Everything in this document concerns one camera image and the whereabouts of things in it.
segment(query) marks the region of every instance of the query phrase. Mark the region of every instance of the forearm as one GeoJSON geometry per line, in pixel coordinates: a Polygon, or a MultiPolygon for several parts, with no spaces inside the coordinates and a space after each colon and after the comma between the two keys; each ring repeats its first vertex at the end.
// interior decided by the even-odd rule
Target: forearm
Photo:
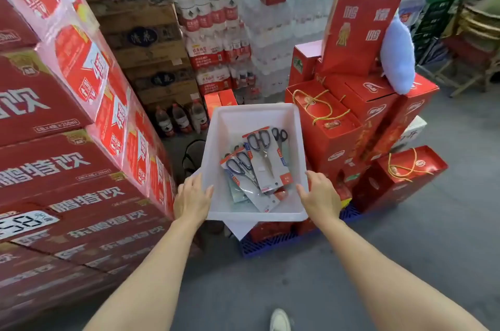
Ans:
{"type": "Polygon", "coordinates": [[[486,330],[472,315],[386,258],[339,219],[322,231],[379,331],[486,330]]]}
{"type": "Polygon", "coordinates": [[[182,219],[108,298],[84,331],[165,331],[172,324],[195,224],[182,219]]]}

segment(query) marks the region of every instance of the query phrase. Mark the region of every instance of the white sneaker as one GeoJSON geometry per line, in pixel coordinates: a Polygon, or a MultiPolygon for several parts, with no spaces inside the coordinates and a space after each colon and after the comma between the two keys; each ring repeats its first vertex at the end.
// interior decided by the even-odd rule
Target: white sneaker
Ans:
{"type": "Polygon", "coordinates": [[[271,315],[270,331],[291,331],[288,315],[282,309],[276,309],[271,315]]]}

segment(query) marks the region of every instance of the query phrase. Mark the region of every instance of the white box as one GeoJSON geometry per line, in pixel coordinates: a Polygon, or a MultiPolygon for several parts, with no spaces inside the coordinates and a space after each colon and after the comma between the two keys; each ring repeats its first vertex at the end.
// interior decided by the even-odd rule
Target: white box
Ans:
{"type": "Polygon", "coordinates": [[[305,153],[298,108],[291,103],[226,106],[215,109],[210,120],[201,172],[203,188],[214,185],[214,195],[208,220],[222,221],[303,221],[308,215],[295,189],[300,183],[308,190],[305,175],[305,153]],[[261,213],[253,204],[234,204],[220,166],[224,155],[234,149],[234,140],[241,135],[272,124],[285,129],[290,141],[290,161],[287,161],[294,183],[287,185],[288,197],[271,212],[261,213]]]}
{"type": "Polygon", "coordinates": [[[413,119],[412,122],[407,126],[406,130],[404,130],[399,140],[394,143],[391,151],[402,151],[410,141],[415,140],[420,135],[426,125],[427,122],[419,115],[417,115],[416,118],[413,119]]]}

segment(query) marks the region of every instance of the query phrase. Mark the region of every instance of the concrete floor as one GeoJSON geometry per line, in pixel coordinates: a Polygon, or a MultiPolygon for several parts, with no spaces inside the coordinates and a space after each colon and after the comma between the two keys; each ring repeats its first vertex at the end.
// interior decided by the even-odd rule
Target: concrete floor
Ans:
{"type": "MultiPolygon", "coordinates": [[[[430,145],[449,170],[398,208],[352,225],[491,330],[500,329],[500,85],[494,86],[456,99],[438,94],[422,113],[428,126],[417,144],[430,145]]],[[[16,329],[81,330],[104,298],[16,329]]],[[[290,314],[295,330],[374,329],[318,235],[248,260],[234,240],[209,238],[206,253],[188,263],[172,330],[267,330],[276,307],[290,314]]]]}

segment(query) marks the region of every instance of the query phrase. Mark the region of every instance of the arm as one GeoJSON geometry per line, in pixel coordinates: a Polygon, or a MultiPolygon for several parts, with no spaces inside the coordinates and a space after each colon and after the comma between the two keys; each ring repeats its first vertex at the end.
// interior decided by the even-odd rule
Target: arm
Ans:
{"type": "Polygon", "coordinates": [[[485,331],[455,302],[386,258],[339,219],[341,201],[321,173],[297,185],[304,208],[332,245],[380,331],[485,331]]]}
{"type": "Polygon", "coordinates": [[[214,191],[201,174],[179,186],[176,220],[142,264],[108,298],[84,331],[165,331],[172,325],[192,239],[207,218],[214,191]]]}

